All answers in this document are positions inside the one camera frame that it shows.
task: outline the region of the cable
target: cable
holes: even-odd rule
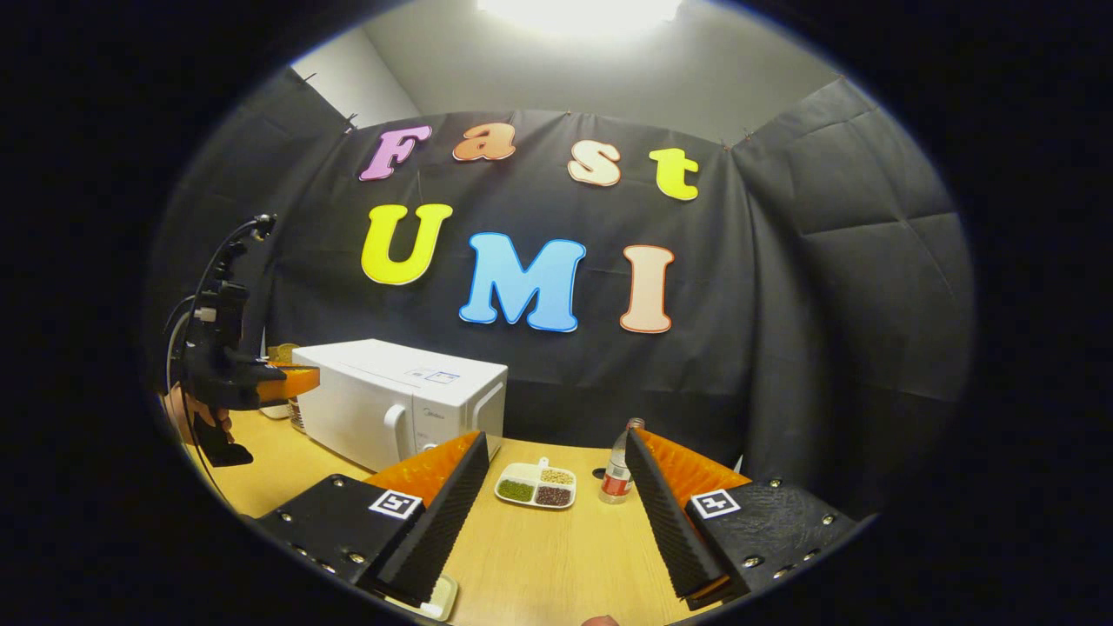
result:
[[[216,265],[217,261],[220,258],[220,255],[224,254],[225,248],[227,248],[228,245],[232,244],[233,242],[235,242],[235,241],[239,239],[242,236],[244,236],[244,234],[246,234],[248,231],[255,228],[256,226],[259,226],[260,224],[265,224],[265,223],[269,223],[269,225],[273,225],[274,224],[274,218],[272,216],[260,215],[258,217],[252,218],[247,223],[245,223],[242,226],[237,227],[235,231],[232,232],[232,234],[229,234],[227,237],[225,237],[224,242],[220,243],[220,246],[217,247],[216,252],[213,253],[213,256],[209,257],[208,265],[205,266],[205,272],[201,273],[201,278],[200,278],[200,281],[197,282],[197,288],[194,291],[194,295],[185,299],[185,300],[189,300],[190,301],[190,303],[189,303],[189,312],[187,313],[187,317],[185,320],[186,327],[185,327],[185,331],[183,333],[185,336],[187,336],[187,338],[189,336],[189,327],[190,327],[190,325],[194,322],[194,315],[197,313],[197,301],[198,301],[198,299],[201,295],[201,291],[204,291],[204,288],[205,288],[205,283],[207,283],[208,280],[209,280],[209,274],[213,272],[213,267]],[[170,349],[171,350],[174,349],[174,342],[173,341],[170,342]],[[186,360],[183,359],[181,360],[181,380],[185,380],[188,375],[189,375],[189,372],[187,370]],[[185,385],[179,385],[178,387],[178,391],[179,391],[179,393],[181,395],[181,408],[186,412],[186,427],[189,429],[189,437],[191,437],[193,440],[194,440],[194,443],[197,444],[197,458],[201,462],[201,469],[205,470],[205,475],[208,476],[209,482],[211,482],[213,488],[216,489],[216,492],[220,495],[220,498],[228,506],[228,508],[235,510],[235,507],[232,506],[232,502],[228,501],[228,498],[224,495],[223,491],[220,491],[220,487],[216,483],[216,478],[214,478],[213,477],[213,472],[209,471],[208,463],[205,462],[205,451],[200,449],[200,442],[198,441],[198,439],[197,439],[197,432],[194,429],[194,421],[193,421],[193,419],[190,419],[190,415],[189,415],[189,404],[186,401],[186,389],[185,389]],[[211,407],[206,407],[206,408],[210,412],[213,411]],[[217,419],[216,415],[213,415],[213,421],[216,422],[217,428],[220,428],[219,420]]]
[[[168,342],[168,348],[166,350],[166,391],[168,394],[174,393],[174,382],[170,380],[171,378],[170,362],[174,360],[174,349],[177,343],[178,333],[181,331],[183,324],[185,324],[186,320],[189,319],[188,315],[189,313],[183,313],[181,316],[178,319],[178,323],[174,325],[174,333],[170,335],[170,341]],[[194,444],[197,447],[197,457],[200,459],[201,469],[205,470],[205,475],[208,476],[209,482],[213,485],[213,488],[216,489],[216,492],[220,495],[220,498],[225,501],[225,503],[228,505],[228,507],[232,507],[232,502],[228,501],[228,498],[224,495],[224,491],[220,490],[220,487],[216,483],[216,478],[213,476],[213,473],[208,469],[208,466],[205,463],[205,451],[200,449],[200,446],[198,444],[197,441],[197,432],[194,429],[194,422],[189,415],[189,404],[186,401],[185,389],[179,385],[178,391],[179,394],[181,395],[183,417],[186,420],[186,428],[189,430],[189,437],[193,439]],[[166,413],[167,420],[173,423],[175,421],[175,417],[173,414],[174,413],[173,399],[170,401],[171,401],[170,408],[164,405],[162,409],[164,412]]]
[[[193,299],[194,296],[187,295],[186,297],[183,297],[181,300],[178,301],[177,304],[174,305],[174,309],[170,310],[170,314],[166,317],[166,322],[162,323],[164,335],[166,334],[166,330],[170,326],[170,322],[174,321],[174,316],[177,315],[178,311],[181,309],[181,305],[191,301]]]

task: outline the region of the black border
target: black border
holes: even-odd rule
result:
[[[381,603],[373,615],[270,549],[170,460],[138,391],[136,343],[146,250],[189,155],[264,75],[394,3],[11,8],[9,154],[27,167],[12,197],[30,187],[32,198],[8,215],[20,239],[9,302],[22,317],[10,331],[27,342],[12,352],[42,359],[9,415],[13,482],[29,496],[6,578],[35,590],[13,620],[403,615]],[[1094,306],[1109,266],[1109,4],[750,6],[828,51],[940,167],[974,251],[979,338],[962,414],[928,470],[837,558],[708,617],[1109,619],[1089,576],[1103,544],[1082,526],[1110,430],[1111,404],[1096,403],[1109,333]]]

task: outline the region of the bottle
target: bottle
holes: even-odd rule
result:
[[[630,470],[627,469],[626,464],[627,433],[632,428],[642,428],[644,426],[646,420],[641,418],[631,419],[627,422],[626,430],[614,441],[614,447],[611,448],[611,460],[607,463],[603,486],[599,490],[599,499],[608,505],[624,502],[627,496],[630,495],[630,488],[633,487],[633,478],[630,476]]]

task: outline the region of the yellow object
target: yellow object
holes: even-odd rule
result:
[[[267,380],[256,388],[259,402],[266,404],[277,400],[289,400],[296,395],[316,389],[321,384],[321,370],[308,365],[294,363],[269,363],[286,374],[286,380]]]
[[[452,215],[452,207],[446,204],[423,204],[414,212],[421,219],[417,237],[410,258],[397,263],[391,261],[391,238],[398,219],[406,215],[406,207],[400,204],[384,204],[371,209],[371,227],[363,244],[361,265],[363,273],[376,283],[386,285],[404,285],[420,278],[433,260],[433,248],[436,247],[436,236],[441,223]]]
[[[684,157],[680,148],[667,148],[649,153],[657,162],[657,188],[678,200],[690,200],[699,195],[699,189],[684,184],[686,172],[699,172],[699,164]]]
[[[267,359],[272,362],[290,363],[294,361],[294,349],[298,348],[293,343],[267,346]]]

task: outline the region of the hand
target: hand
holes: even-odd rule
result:
[[[166,413],[170,415],[170,420],[178,429],[178,433],[181,436],[181,440],[190,446],[197,446],[194,438],[189,434],[189,424],[186,422],[187,414],[191,419],[194,413],[199,413],[205,423],[210,427],[215,427],[217,420],[220,422],[220,428],[224,429],[225,434],[228,437],[228,443],[233,443],[236,439],[232,436],[232,418],[228,417],[227,409],[217,409],[216,419],[214,419],[209,408],[204,403],[198,402],[193,395],[186,393],[186,404],[189,407],[189,412],[186,413],[181,409],[181,387],[179,383],[175,383],[174,388],[170,389],[169,395],[162,397],[162,407],[166,408]]]

